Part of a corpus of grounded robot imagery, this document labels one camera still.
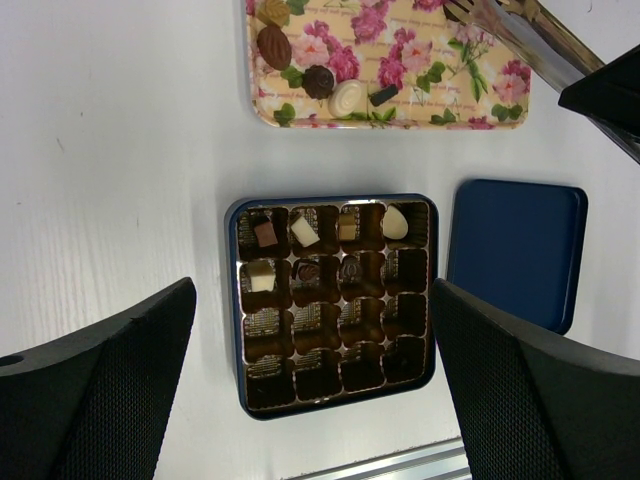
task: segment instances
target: chocolate with dark swirl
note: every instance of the chocolate with dark swirl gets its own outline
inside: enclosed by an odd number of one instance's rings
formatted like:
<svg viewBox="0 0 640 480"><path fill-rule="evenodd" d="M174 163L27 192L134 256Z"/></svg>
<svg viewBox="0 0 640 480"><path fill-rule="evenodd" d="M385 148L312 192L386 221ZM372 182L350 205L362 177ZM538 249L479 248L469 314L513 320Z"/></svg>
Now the chocolate with dark swirl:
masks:
<svg viewBox="0 0 640 480"><path fill-rule="evenodd" d="M307 68L302 76L302 88L307 95L316 100L329 98L333 92L333 86L333 73L320 65Z"/></svg>

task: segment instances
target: floral tray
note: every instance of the floral tray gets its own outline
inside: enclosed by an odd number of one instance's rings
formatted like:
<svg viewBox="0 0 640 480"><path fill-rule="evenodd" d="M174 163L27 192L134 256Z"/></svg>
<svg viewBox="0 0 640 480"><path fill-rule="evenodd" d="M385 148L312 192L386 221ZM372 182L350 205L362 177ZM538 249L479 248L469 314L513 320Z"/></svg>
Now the floral tray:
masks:
<svg viewBox="0 0 640 480"><path fill-rule="evenodd" d="M283 0L293 50L283 72L256 45L262 1L246 0L249 72L255 110L271 125L491 130L527 116L531 69L487 33L447 21L446 0ZM300 88L312 65L337 84L360 80L368 94L391 84L400 93L377 108L363 97L354 113L332 118L326 100Z"/></svg>

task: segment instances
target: black object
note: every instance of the black object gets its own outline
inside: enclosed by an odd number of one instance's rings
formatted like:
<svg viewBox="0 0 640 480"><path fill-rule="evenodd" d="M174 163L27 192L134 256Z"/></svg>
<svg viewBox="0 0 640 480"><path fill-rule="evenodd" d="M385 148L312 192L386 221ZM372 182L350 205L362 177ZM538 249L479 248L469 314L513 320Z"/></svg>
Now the black object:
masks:
<svg viewBox="0 0 640 480"><path fill-rule="evenodd" d="M388 102L389 100L391 100L397 94L398 94L398 87L392 84L386 88L383 88L379 92L369 95L369 101L371 102L371 105L373 105L374 107L379 107L384 102Z"/></svg>
<svg viewBox="0 0 640 480"><path fill-rule="evenodd" d="M456 194L447 280L556 333L571 327L587 195L560 185L470 180Z"/></svg>
<svg viewBox="0 0 640 480"><path fill-rule="evenodd" d="M430 305L474 480L640 478L640 362L444 280Z"/></svg>
<svg viewBox="0 0 640 480"><path fill-rule="evenodd" d="M118 315L0 358L0 478L153 478L195 304L193 283L183 279Z"/></svg>
<svg viewBox="0 0 640 480"><path fill-rule="evenodd" d="M565 88L558 104L640 140L640 46Z"/></svg>

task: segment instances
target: oval chocolate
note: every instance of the oval chocolate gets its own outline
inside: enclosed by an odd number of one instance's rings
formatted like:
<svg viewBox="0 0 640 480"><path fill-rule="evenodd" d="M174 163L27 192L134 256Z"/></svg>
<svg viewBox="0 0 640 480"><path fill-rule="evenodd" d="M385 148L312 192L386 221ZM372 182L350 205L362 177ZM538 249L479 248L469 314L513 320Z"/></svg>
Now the oval chocolate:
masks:
<svg viewBox="0 0 640 480"><path fill-rule="evenodd" d="M258 50L264 61L276 70L285 70L291 64L291 44L287 36L275 25L267 25L258 34Z"/></svg>

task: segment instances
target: blue tin box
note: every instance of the blue tin box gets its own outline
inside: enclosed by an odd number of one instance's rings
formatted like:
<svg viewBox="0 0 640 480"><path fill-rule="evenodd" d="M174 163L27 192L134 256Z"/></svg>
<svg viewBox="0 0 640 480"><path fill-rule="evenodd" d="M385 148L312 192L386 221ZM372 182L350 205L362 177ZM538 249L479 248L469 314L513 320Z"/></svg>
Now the blue tin box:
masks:
<svg viewBox="0 0 640 480"><path fill-rule="evenodd" d="M382 235L390 205L409 224L399 241ZM345 213L355 220L354 241L338 237L338 218ZM303 248L297 241L290 224L298 216L319 242ZM265 217L277 244L260 247L254 228ZM429 382L435 341L427 293L438 252L438 214L429 199L251 200L232 207L226 222L238 389L249 415L275 418ZM252 292L247 268L261 261L275 272L275 288ZM303 264L315 265L317 278L301 281Z"/></svg>

